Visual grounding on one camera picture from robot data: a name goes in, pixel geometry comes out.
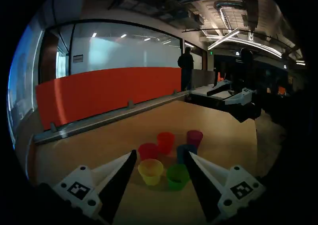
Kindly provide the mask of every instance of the pink cup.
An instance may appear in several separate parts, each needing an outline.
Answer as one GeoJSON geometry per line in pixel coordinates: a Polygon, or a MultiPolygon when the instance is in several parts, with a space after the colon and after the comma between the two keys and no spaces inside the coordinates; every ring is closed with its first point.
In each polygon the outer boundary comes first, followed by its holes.
{"type": "Polygon", "coordinates": [[[186,143],[199,148],[202,141],[203,133],[197,130],[190,130],[186,133],[186,143]]]}

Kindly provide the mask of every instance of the window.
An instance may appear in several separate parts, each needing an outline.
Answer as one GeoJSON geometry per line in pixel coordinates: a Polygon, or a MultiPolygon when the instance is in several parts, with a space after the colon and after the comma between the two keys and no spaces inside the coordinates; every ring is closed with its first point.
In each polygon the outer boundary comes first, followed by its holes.
{"type": "Polygon", "coordinates": [[[184,42],[185,47],[191,48],[191,55],[193,57],[193,68],[194,69],[202,69],[202,49],[196,47],[193,44],[190,44],[188,42],[184,42]]]}
{"type": "Polygon", "coordinates": [[[8,80],[7,113],[13,142],[21,120],[34,109],[33,75],[35,54],[41,34],[41,27],[37,21],[32,20],[25,29],[12,59],[8,80]]]}
{"type": "Polygon", "coordinates": [[[125,67],[178,67],[180,39],[118,23],[76,24],[71,74],[125,67]],[[83,60],[73,57],[83,55],[83,60]]]}
{"type": "Polygon", "coordinates": [[[56,78],[66,76],[66,56],[63,52],[58,50],[56,53],[56,78]]]}

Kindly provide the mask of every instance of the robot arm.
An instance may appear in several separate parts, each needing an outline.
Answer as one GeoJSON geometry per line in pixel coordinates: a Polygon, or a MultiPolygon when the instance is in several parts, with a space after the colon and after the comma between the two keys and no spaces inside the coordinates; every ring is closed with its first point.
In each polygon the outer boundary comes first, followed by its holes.
{"type": "Polygon", "coordinates": [[[112,224],[137,160],[136,150],[91,170],[79,166],[53,190],[83,214],[112,224]]]}
{"type": "Polygon", "coordinates": [[[212,224],[234,216],[266,190],[239,165],[227,170],[189,151],[184,152],[184,163],[206,220],[212,224]]]}

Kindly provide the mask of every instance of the ceiling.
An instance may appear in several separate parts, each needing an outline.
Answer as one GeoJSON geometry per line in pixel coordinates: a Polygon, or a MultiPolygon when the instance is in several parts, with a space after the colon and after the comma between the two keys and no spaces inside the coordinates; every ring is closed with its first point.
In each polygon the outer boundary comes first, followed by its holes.
{"type": "MultiPolygon", "coordinates": [[[[237,35],[240,39],[248,40],[251,31],[254,42],[285,53],[285,60],[302,58],[294,32],[273,0],[85,0],[84,7],[124,8],[182,30],[203,29],[200,40],[207,45],[212,42],[205,34],[222,36],[227,29],[239,28],[244,30],[237,35]]],[[[237,48],[235,45],[228,43],[227,47],[237,48]]]]}

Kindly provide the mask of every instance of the orange wall panel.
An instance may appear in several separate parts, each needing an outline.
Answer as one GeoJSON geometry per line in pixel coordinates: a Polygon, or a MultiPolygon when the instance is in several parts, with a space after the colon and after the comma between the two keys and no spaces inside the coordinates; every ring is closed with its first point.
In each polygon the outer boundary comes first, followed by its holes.
{"type": "Polygon", "coordinates": [[[74,74],[36,87],[45,130],[180,91],[179,68],[114,68],[74,74]]]}

